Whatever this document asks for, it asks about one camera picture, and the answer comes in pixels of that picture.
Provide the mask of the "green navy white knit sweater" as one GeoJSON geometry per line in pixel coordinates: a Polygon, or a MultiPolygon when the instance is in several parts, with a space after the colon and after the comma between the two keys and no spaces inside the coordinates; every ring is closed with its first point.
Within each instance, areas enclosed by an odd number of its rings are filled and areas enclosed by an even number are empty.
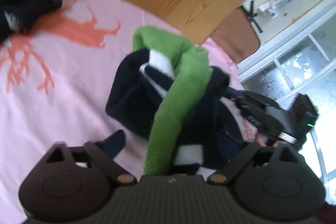
{"type": "Polygon", "coordinates": [[[145,175],[209,176],[243,148],[230,77],[187,38],[142,26],[119,65],[106,113],[148,141],[145,175]]]}

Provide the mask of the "white framed glass door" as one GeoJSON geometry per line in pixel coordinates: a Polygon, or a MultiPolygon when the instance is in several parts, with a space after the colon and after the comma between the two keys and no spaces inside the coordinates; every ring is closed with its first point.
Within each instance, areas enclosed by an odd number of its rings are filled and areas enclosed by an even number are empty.
{"type": "Polygon", "coordinates": [[[335,0],[323,0],[239,64],[243,86],[287,109],[307,94],[319,118],[302,154],[325,185],[335,186],[335,0]]]}

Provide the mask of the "pink bedsheet with coral deer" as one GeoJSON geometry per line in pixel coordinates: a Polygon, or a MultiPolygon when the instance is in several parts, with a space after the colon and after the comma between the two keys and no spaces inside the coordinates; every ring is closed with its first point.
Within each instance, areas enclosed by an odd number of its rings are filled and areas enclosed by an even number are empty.
{"type": "Polygon", "coordinates": [[[58,142],[107,138],[122,126],[105,107],[116,70],[142,25],[174,31],[123,0],[63,0],[29,36],[1,46],[1,223],[21,223],[18,189],[58,142]]]}

